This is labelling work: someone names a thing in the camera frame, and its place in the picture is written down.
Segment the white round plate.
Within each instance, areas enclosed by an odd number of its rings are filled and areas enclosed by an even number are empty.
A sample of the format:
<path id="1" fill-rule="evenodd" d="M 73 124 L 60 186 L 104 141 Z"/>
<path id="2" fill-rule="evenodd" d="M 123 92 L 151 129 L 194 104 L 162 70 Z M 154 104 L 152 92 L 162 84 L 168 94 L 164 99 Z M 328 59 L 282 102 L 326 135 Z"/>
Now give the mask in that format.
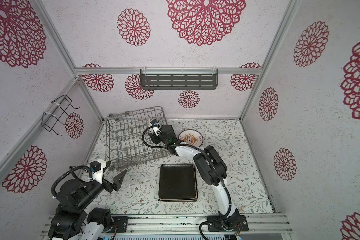
<path id="1" fill-rule="evenodd" d="M 184 146 L 193 146 L 193 147 L 196 147 L 196 148 L 200 148 L 203 146 L 203 142 L 197 142 L 197 143 L 187 143 L 187 142 L 182 142 L 181 145 L 184 145 Z"/>
<path id="2" fill-rule="evenodd" d="M 183 140 L 184 142 L 193 143 L 193 144 L 197 142 L 204 143 L 203 135 L 200 132 L 192 129 L 182 131 L 179 134 L 179 139 Z"/>

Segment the white square plate black rim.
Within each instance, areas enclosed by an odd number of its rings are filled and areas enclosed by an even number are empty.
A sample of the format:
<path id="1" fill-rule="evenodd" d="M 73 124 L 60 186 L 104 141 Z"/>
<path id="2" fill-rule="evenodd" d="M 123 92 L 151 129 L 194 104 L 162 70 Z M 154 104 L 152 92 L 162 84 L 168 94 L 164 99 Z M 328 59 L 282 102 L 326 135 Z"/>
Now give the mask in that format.
<path id="1" fill-rule="evenodd" d="M 159 193 L 158 200 L 161 202 L 196 202 L 198 200 L 198 195 L 185 193 Z"/>

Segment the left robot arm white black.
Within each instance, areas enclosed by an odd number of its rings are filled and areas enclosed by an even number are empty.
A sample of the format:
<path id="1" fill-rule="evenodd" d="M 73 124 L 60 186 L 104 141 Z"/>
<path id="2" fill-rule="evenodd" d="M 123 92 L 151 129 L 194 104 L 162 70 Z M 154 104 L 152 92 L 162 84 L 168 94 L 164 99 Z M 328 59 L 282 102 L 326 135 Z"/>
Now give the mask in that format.
<path id="1" fill-rule="evenodd" d="M 101 192 L 121 189 L 127 171 L 110 182 L 104 178 L 104 171 L 110 164 L 98 160 L 89 166 L 71 166 L 53 183 L 51 192 L 59 205 L 48 232 L 50 240 L 114 240 L 117 233 L 126 232 L 128 217 L 113 217 L 105 208 L 86 212 L 87 206 Z"/>

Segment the floral patterned rectangular plate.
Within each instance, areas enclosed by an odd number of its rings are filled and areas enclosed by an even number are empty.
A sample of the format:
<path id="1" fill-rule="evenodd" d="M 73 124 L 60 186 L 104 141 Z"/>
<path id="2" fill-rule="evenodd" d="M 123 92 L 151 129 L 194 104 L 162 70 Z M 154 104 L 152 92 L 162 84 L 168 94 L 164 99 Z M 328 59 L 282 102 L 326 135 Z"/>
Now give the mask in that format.
<path id="1" fill-rule="evenodd" d="M 198 197 L 184 197 L 184 196 L 158 196 L 160 202 L 196 202 Z"/>

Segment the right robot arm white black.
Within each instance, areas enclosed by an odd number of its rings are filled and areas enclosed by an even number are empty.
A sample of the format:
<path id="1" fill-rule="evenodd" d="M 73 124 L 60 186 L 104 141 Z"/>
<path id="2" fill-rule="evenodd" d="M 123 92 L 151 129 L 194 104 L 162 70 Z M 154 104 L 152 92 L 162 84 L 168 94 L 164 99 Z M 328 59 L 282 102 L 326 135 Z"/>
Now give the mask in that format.
<path id="1" fill-rule="evenodd" d="M 176 137 L 171 125 L 160 125 L 156 121 L 143 131 L 142 142 L 149 148 L 163 148 L 172 155 L 194 161 L 201 178 L 213 188 L 219 206 L 220 216 L 208 223 L 220 222 L 228 229 L 238 221 L 240 213 L 228 189 L 228 168 L 214 147 L 202 148 L 187 144 Z"/>

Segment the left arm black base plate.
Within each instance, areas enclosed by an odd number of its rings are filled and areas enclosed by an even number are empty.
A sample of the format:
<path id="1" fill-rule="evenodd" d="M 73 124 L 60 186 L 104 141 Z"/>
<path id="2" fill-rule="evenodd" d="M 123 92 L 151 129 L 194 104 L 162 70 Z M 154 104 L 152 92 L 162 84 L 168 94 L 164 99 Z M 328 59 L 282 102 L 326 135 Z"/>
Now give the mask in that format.
<path id="1" fill-rule="evenodd" d="M 110 217 L 104 218 L 91 217 L 83 229 L 83 234 L 94 235 L 95 233 L 125 233 L 127 230 L 129 217 Z"/>

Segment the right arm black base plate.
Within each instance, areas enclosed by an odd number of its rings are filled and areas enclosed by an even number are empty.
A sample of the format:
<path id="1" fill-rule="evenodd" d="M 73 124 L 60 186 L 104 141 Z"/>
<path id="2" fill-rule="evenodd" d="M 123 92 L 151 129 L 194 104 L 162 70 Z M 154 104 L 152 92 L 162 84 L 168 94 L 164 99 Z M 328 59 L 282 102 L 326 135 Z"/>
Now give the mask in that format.
<path id="1" fill-rule="evenodd" d="M 209 232 L 247 232 L 249 225 L 245 216 L 231 216 L 228 220 L 208 224 Z"/>

